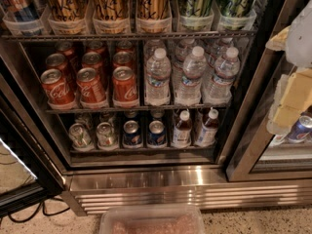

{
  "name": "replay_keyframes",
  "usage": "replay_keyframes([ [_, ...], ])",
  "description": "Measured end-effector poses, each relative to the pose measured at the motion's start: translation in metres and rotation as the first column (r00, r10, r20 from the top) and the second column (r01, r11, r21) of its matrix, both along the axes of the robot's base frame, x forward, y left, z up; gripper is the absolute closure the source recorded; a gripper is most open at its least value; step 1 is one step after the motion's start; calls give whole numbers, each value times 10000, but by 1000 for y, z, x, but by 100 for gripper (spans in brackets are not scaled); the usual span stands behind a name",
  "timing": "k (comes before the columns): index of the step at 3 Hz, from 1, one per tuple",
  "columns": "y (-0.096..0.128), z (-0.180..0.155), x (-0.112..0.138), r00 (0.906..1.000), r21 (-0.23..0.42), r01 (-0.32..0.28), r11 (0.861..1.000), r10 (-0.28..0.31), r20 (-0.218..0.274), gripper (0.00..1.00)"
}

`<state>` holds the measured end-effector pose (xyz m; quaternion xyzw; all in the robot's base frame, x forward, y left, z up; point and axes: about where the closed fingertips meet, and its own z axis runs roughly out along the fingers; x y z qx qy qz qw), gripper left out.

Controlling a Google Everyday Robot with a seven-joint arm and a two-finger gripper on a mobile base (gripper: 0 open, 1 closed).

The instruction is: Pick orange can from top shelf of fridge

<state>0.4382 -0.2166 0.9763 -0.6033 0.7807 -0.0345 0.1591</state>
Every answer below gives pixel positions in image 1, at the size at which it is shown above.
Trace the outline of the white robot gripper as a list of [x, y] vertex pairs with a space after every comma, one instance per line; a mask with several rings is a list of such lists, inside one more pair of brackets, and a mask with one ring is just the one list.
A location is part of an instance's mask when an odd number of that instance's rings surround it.
[[[286, 52], [287, 61], [297, 67], [312, 66], [312, 0], [287, 26], [265, 44], [272, 51]], [[267, 131], [285, 135], [299, 116], [312, 105], [312, 69], [298, 69], [292, 75], [283, 74], [277, 83], [273, 103], [268, 113]]]

